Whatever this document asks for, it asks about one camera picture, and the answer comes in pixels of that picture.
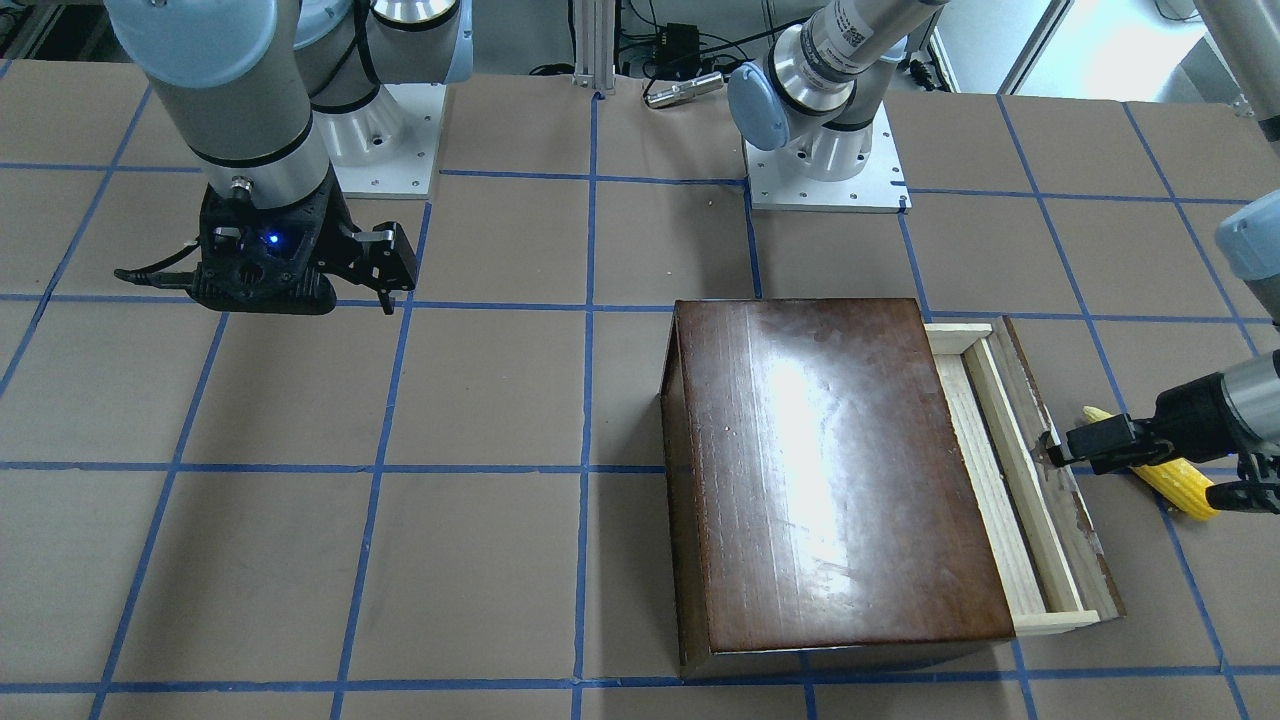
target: wooden box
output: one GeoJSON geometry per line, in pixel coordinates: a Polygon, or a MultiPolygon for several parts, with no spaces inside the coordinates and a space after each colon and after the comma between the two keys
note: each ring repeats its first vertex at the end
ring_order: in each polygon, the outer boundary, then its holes
{"type": "Polygon", "coordinates": [[[1123,614],[1007,323],[677,302],[662,389],[682,673],[919,666],[1123,614]]]}

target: blue tape line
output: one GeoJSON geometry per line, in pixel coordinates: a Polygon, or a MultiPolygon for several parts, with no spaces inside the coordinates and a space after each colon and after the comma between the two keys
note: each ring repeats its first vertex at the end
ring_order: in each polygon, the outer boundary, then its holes
{"type": "Polygon", "coordinates": [[[581,313],[588,310],[582,304],[559,302],[453,302],[448,300],[415,300],[413,307],[433,310],[539,310],[550,313],[581,313]]]}
{"type": "Polygon", "coordinates": [[[90,694],[99,683],[0,683],[0,694],[90,694]]]}
{"type": "Polygon", "coordinates": [[[1220,675],[1212,665],[1176,667],[1069,667],[1062,670],[1028,670],[1033,680],[1105,680],[1112,678],[1203,678],[1220,675]]]}
{"type": "Polygon", "coordinates": [[[591,465],[588,470],[602,475],[662,475],[667,468],[663,465],[591,465]]]}
{"type": "Polygon", "coordinates": [[[593,313],[671,313],[675,305],[591,305],[593,313]]]}
{"type": "Polygon", "coordinates": [[[111,169],[110,165],[92,165],[83,163],[9,163],[0,161],[0,170],[76,170],[84,173],[104,173],[111,169]]]}
{"type": "Polygon", "coordinates": [[[911,242],[911,229],[906,225],[905,204],[897,211],[897,228],[902,232],[902,243],[906,246],[906,260],[911,264],[911,278],[915,281],[915,296],[920,301],[920,318],[925,323],[932,323],[933,310],[929,307],[929,296],[924,292],[924,277],[920,274],[920,261],[915,256],[915,243],[911,242]]]}
{"type": "MultiPolygon", "coordinates": [[[[1280,665],[1234,666],[1235,675],[1280,676],[1280,665]]],[[[1097,680],[1117,678],[1206,678],[1221,675],[1212,665],[1175,665],[1156,667],[1065,667],[1027,670],[1030,680],[1097,680]]],[[[380,692],[380,691],[547,691],[547,689],[612,689],[673,687],[760,687],[760,685],[854,685],[854,684],[937,684],[1016,682],[1015,670],[969,670],[950,673],[849,673],[819,671],[812,678],[800,674],[755,675],[741,678],[709,678],[681,680],[669,675],[635,675],[621,678],[457,678],[457,679],[371,679],[371,680],[169,680],[113,682],[106,693],[191,693],[191,692],[278,692],[310,693],[380,692]]],[[[101,689],[101,683],[0,683],[0,694],[88,694],[101,689]]]]}
{"type": "Polygon", "coordinates": [[[1240,720],[1249,720],[1249,711],[1244,706],[1244,697],[1240,694],[1240,687],[1235,682],[1235,673],[1231,670],[1231,664],[1226,660],[1226,651],[1222,648],[1222,642],[1217,637],[1217,629],[1213,626],[1213,619],[1210,618],[1208,607],[1204,605],[1204,596],[1201,594],[1199,583],[1196,582],[1196,574],[1187,561],[1181,539],[1178,537],[1178,528],[1174,527],[1174,520],[1169,516],[1169,506],[1155,489],[1151,491],[1151,495],[1160,507],[1160,519],[1165,523],[1165,532],[1169,533],[1169,539],[1172,542],[1174,555],[1178,556],[1178,565],[1183,570],[1183,578],[1187,580],[1187,587],[1192,591],[1192,598],[1196,601],[1196,611],[1199,612],[1201,623],[1204,624],[1204,634],[1208,635],[1208,641],[1213,646],[1213,656],[1217,657],[1222,678],[1226,680],[1228,689],[1231,691],[1235,710],[1240,714],[1240,720]]]}
{"type": "Polygon", "coordinates": [[[573,694],[570,698],[568,706],[568,719],[582,720],[582,685],[573,685],[573,694]]]}
{"type": "Polygon", "coordinates": [[[580,465],[384,465],[383,473],[420,475],[576,475],[580,465]]]}
{"type": "Polygon", "coordinates": [[[1249,336],[1249,331],[1244,327],[1244,322],[1240,320],[1239,310],[1236,310],[1235,304],[1231,302],[1231,296],[1228,295],[1226,287],[1222,284],[1222,278],[1220,278],[1217,275],[1217,270],[1213,269],[1213,261],[1210,260],[1208,252],[1204,251],[1204,245],[1201,243],[1199,236],[1196,233],[1196,228],[1192,227],[1192,222],[1187,217],[1187,210],[1183,209],[1183,204],[1178,200],[1178,195],[1174,192],[1174,186],[1169,182],[1165,169],[1160,165],[1160,160],[1156,159],[1156,154],[1151,150],[1151,143],[1147,142],[1147,136],[1143,135],[1142,128],[1138,127],[1138,118],[1133,115],[1133,110],[1129,108],[1128,102],[1121,102],[1120,106],[1124,109],[1125,117],[1129,118],[1129,124],[1133,126],[1133,132],[1138,136],[1138,142],[1142,143],[1143,151],[1146,151],[1147,158],[1151,159],[1151,165],[1156,169],[1156,174],[1160,176],[1160,182],[1165,186],[1165,192],[1169,193],[1169,199],[1172,201],[1174,209],[1178,210],[1178,217],[1183,219],[1183,227],[1187,228],[1187,234],[1190,236],[1192,245],[1196,246],[1196,252],[1199,254],[1201,263],[1204,264],[1204,270],[1208,273],[1210,279],[1213,281],[1213,287],[1217,288],[1219,296],[1222,297],[1222,304],[1226,305],[1226,311],[1230,313],[1231,318],[1235,320],[1235,324],[1240,331],[1240,337],[1244,338],[1244,345],[1249,347],[1249,352],[1257,355],[1258,348],[1253,345],[1253,338],[1249,336]]]}
{"type": "Polygon", "coordinates": [[[760,279],[760,252],[755,242],[755,222],[751,219],[751,178],[742,178],[742,214],[746,218],[746,254],[751,263],[751,292],[755,299],[764,297],[764,283],[760,279]]]}
{"type": "MultiPolygon", "coordinates": [[[[422,224],[417,237],[417,256],[426,252],[428,228],[431,225],[431,204],[422,206],[422,224]]],[[[407,302],[401,310],[399,337],[396,341],[396,359],[392,361],[392,377],[387,387],[387,410],[383,413],[383,429],[378,436],[378,454],[374,457],[374,477],[369,483],[369,506],[365,512],[365,529],[361,534],[360,559],[356,562],[356,580],[351,591],[351,609],[347,612],[347,628],[342,639],[342,655],[338,659],[338,688],[333,693],[329,717],[342,717],[342,705],[346,697],[347,679],[351,673],[351,656],[356,647],[356,628],[360,624],[360,607],[365,596],[365,578],[369,575],[369,555],[374,546],[374,527],[378,521],[378,501],[381,497],[383,475],[387,465],[387,447],[390,445],[392,424],[396,420],[396,402],[399,397],[399,379],[404,369],[404,350],[408,347],[410,324],[413,320],[413,291],[406,296],[407,302]]]]}
{"type": "MultiPolygon", "coordinates": [[[[591,96],[591,145],[590,169],[591,181],[588,199],[586,220],[586,302],[595,302],[595,220],[596,220],[596,186],[599,168],[599,131],[600,131],[600,100],[604,95],[596,92],[591,96]]],[[[582,469],[579,473],[577,487],[577,562],[573,573],[573,678],[582,679],[582,665],[586,652],[586,560],[588,560],[588,524],[590,514],[591,475],[589,466],[591,462],[591,406],[594,395],[594,363],[595,363],[595,314],[586,313],[582,324],[582,447],[579,462],[582,469]]],[[[581,715],[581,691],[575,688],[573,706],[577,716],[581,715]]]]}
{"type": "Polygon", "coordinates": [[[116,302],[132,305],[192,305],[187,295],[54,295],[52,302],[116,302]]]}
{"type": "MultiPolygon", "coordinates": [[[[168,462],[90,462],[77,460],[4,460],[0,470],[92,470],[105,473],[152,473],[168,470],[168,462]]],[[[582,465],[383,465],[383,474],[419,475],[513,475],[547,474],[576,475],[582,465]]],[[[589,465],[586,470],[608,475],[660,475],[662,465],[589,465]]],[[[280,474],[342,474],[372,473],[372,465],[305,465],[270,462],[179,462],[179,473],[280,473],[280,474]]]]}
{"type": "Polygon", "coordinates": [[[596,176],[600,182],[621,182],[634,184],[716,184],[742,187],[742,181],[733,178],[645,178],[637,176],[596,176]]]}
{"type": "Polygon", "coordinates": [[[588,182],[586,191],[586,304],[593,305],[595,302],[595,219],[596,219],[596,196],[599,192],[599,182],[596,179],[596,164],[599,163],[599,102],[600,94],[596,92],[591,96],[591,176],[588,182]]]}
{"type": "Polygon", "coordinates": [[[1248,205],[1252,200],[1233,200],[1226,197],[1176,197],[1183,205],[1248,205]]]}
{"type": "Polygon", "coordinates": [[[157,473],[169,469],[168,462],[45,462],[15,460],[0,462],[0,470],[87,470],[108,473],[157,473]]]}
{"type": "Polygon", "coordinates": [[[1019,320],[1076,320],[1084,322],[1079,313],[1002,313],[1000,310],[934,310],[934,318],[989,319],[1007,315],[1019,320]]]}
{"type": "Polygon", "coordinates": [[[1027,674],[1027,661],[1023,660],[1023,646],[1015,639],[1009,643],[1014,651],[1014,666],[1018,669],[1018,685],[1023,691],[1023,702],[1027,705],[1027,720],[1038,720],[1036,712],[1036,697],[1032,694],[1030,676],[1027,674]]]}
{"type": "Polygon", "coordinates": [[[1204,318],[1194,315],[1185,318],[1176,315],[1093,315],[1093,319],[1108,323],[1187,323],[1201,325],[1234,325],[1239,323],[1238,318],[1204,318]]]}
{"type": "Polygon", "coordinates": [[[1236,675],[1280,675],[1280,665],[1233,665],[1236,675]]]}
{"type": "Polygon", "coordinates": [[[271,462],[182,462],[183,473],[280,473],[280,474],[344,474],[371,473],[370,465],[298,465],[271,462]]]}
{"type": "MultiPolygon", "coordinates": [[[[37,302],[40,295],[0,293],[0,302],[37,302]]],[[[141,305],[192,305],[186,295],[54,295],[50,302],[115,302],[141,305]]],[[[338,307],[380,307],[376,300],[339,300],[338,307]]],[[[671,313],[672,305],[586,305],[573,302],[474,302],[461,300],[413,300],[413,307],[433,310],[516,310],[538,313],[671,313]]],[[[1271,320],[1258,318],[1257,322],[1271,320]]]]}
{"type": "Polygon", "coordinates": [[[959,187],[913,187],[923,195],[973,195],[980,197],[1044,197],[1047,200],[1101,200],[1107,202],[1172,202],[1197,205],[1248,205],[1249,200],[1234,197],[1157,197],[1149,195],[1089,195],[1080,192],[1027,192],[1025,190],[968,190],[959,187]]]}
{"type": "Polygon", "coordinates": [[[801,650],[796,653],[800,661],[800,674],[804,678],[804,716],[805,720],[818,720],[818,693],[813,685],[813,665],[809,664],[809,652],[801,650]]]}
{"type": "Polygon", "coordinates": [[[133,611],[137,609],[138,596],[142,594],[142,582],[147,575],[147,566],[151,562],[151,553],[155,551],[156,538],[160,536],[160,524],[164,520],[165,510],[169,506],[169,496],[173,493],[174,480],[178,477],[178,464],[182,454],[187,450],[187,441],[191,438],[191,428],[196,424],[196,413],[200,410],[200,401],[204,398],[205,388],[209,386],[209,375],[214,370],[214,359],[221,346],[223,334],[227,332],[228,314],[223,313],[218,318],[218,328],[209,343],[209,352],[205,354],[205,364],[200,369],[200,379],[192,392],[191,402],[187,405],[187,416],[182,421],[182,430],[178,433],[178,443],[173,448],[173,457],[169,461],[169,471],[165,474],[164,484],[160,487],[160,497],[156,498],[155,511],[151,514],[151,525],[147,528],[146,541],[142,543],[142,553],[138,557],[137,570],[133,573],[133,583],[129,585],[129,594],[124,600],[124,610],[120,612],[120,621],[115,628],[115,637],[111,639],[111,650],[106,656],[106,665],[102,667],[102,680],[93,694],[93,705],[90,708],[90,720],[97,720],[102,715],[102,703],[106,702],[106,691],[115,676],[115,666],[120,661],[120,651],[124,648],[124,638],[133,621],[133,611]]]}
{"type": "Polygon", "coordinates": [[[1036,197],[1034,192],[1018,190],[961,190],[950,187],[913,187],[920,195],[973,195],[979,197],[1036,197]]]}
{"type": "Polygon", "coordinates": [[[1036,204],[1039,205],[1041,215],[1044,217],[1044,225],[1048,228],[1050,238],[1053,241],[1053,249],[1057,251],[1057,258],[1062,263],[1062,270],[1066,273],[1066,279],[1071,284],[1071,292],[1075,295],[1075,302],[1080,306],[1080,314],[1084,315],[1084,324],[1089,329],[1089,337],[1093,340],[1093,346],[1098,352],[1098,360],[1102,361],[1102,370],[1106,373],[1107,382],[1111,384],[1111,393],[1123,409],[1124,397],[1120,393],[1120,383],[1116,382],[1115,373],[1111,369],[1111,361],[1107,360],[1106,350],[1102,347],[1102,336],[1098,334],[1098,327],[1089,315],[1089,306],[1084,301],[1084,293],[1080,292],[1080,283],[1075,279],[1075,273],[1071,270],[1071,261],[1066,258],[1066,249],[1062,246],[1062,238],[1057,234],[1057,227],[1053,224],[1053,218],[1050,217],[1048,205],[1046,205],[1044,199],[1039,196],[1039,183],[1036,182],[1036,174],[1032,173],[1030,161],[1027,159],[1027,150],[1023,149],[1023,142],[1018,137],[1018,131],[1014,129],[1014,120],[1009,115],[1009,108],[1005,106],[1005,99],[997,95],[996,104],[1000,105],[1000,114],[1005,119],[1005,127],[1009,129],[1009,137],[1014,141],[1014,149],[1018,151],[1018,159],[1023,164],[1023,172],[1027,173],[1027,181],[1032,186],[1032,192],[1037,195],[1036,204]]]}
{"type": "Polygon", "coordinates": [[[150,683],[111,683],[111,693],[315,693],[332,692],[333,680],[248,682],[248,680],[170,680],[150,683]]]}
{"type": "Polygon", "coordinates": [[[119,168],[115,168],[115,170],[118,173],[174,173],[184,176],[198,176],[204,172],[200,168],[183,168],[177,165],[172,168],[164,165],[120,165],[119,168]]]}
{"type": "MultiPolygon", "coordinates": [[[[133,110],[133,118],[129,120],[128,127],[124,128],[124,137],[120,138],[120,143],[116,146],[115,154],[111,159],[113,165],[119,161],[120,155],[124,154],[124,149],[129,143],[129,138],[133,137],[133,131],[138,127],[138,119],[142,118],[142,110],[147,106],[148,97],[151,97],[150,85],[146,91],[142,92],[142,97],[138,100],[138,105],[133,110]]],[[[13,382],[13,377],[18,372],[18,365],[22,363],[22,357],[27,354],[27,347],[31,346],[31,338],[36,334],[36,327],[40,324],[41,318],[45,316],[45,309],[49,307],[49,299],[52,297],[54,288],[58,287],[58,282],[63,279],[63,273],[67,272],[67,266],[72,261],[72,255],[76,254],[76,249],[79,247],[81,240],[84,238],[84,232],[93,220],[93,213],[102,201],[102,196],[106,195],[106,186],[110,182],[111,169],[108,168],[102,174],[102,182],[97,184],[97,191],[93,193],[93,199],[90,201],[88,209],[84,211],[84,217],[81,218],[79,227],[76,228],[76,234],[72,236],[72,241],[67,246],[67,251],[63,252],[61,260],[58,261],[54,274],[49,278],[49,284],[45,286],[45,291],[41,293],[40,301],[36,304],[36,309],[31,314],[27,329],[23,332],[22,340],[18,341],[18,347],[14,348],[13,357],[9,360],[9,366],[5,369],[4,375],[0,377],[0,398],[3,398],[5,391],[9,389],[9,383],[13,382]]]]}
{"type": "Polygon", "coordinates": [[[521,173],[508,170],[440,170],[440,174],[467,178],[590,179],[590,176],[584,176],[581,173],[521,173]]]}

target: yellow corn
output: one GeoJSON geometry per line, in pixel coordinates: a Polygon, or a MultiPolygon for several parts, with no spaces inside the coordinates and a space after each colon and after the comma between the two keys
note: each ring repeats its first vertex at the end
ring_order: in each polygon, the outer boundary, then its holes
{"type": "MultiPolygon", "coordinates": [[[[1089,423],[1106,420],[1111,413],[1097,407],[1084,407],[1084,419],[1089,423]]],[[[1210,507],[1204,500],[1204,488],[1213,484],[1204,473],[1201,473],[1190,462],[1178,459],[1160,465],[1135,465],[1134,474],[1147,480],[1147,484],[1156,488],[1156,492],[1165,496],[1179,510],[1187,512],[1197,520],[1208,520],[1217,515],[1217,510],[1210,507]]]]}

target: white mounting plate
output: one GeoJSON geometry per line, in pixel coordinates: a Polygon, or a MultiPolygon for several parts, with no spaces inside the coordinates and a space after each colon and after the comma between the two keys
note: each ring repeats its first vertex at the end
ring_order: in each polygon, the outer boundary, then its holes
{"type": "Polygon", "coordinates": [[[897,213],[911,206],[902,163],[888,124],[884,105],[876,111],[876,140],[863,172],[840,182],[823,182],[800,174],[782,163],[786,147],[746,147],[746,170],[751,179],[751,206],[756,210],[823,210],[836,213],[897,213]]]}
{"type": "Polygon", "coordinates": [[[404,137],[397,152],[371,165],[338,165],[343,195],[384,200],[430,200],[435,159],[444,126],[447,86],[435,83],[388,85],[404,110],[404,137]]]}

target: brown wooden lid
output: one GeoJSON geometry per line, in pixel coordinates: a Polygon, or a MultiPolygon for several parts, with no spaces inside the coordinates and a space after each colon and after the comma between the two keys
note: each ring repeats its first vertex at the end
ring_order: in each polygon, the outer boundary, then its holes
{"type": "Polygon", "coordinates": [[[1012,637],[914,300],[675,322],[712,652],[1012,637]]]}

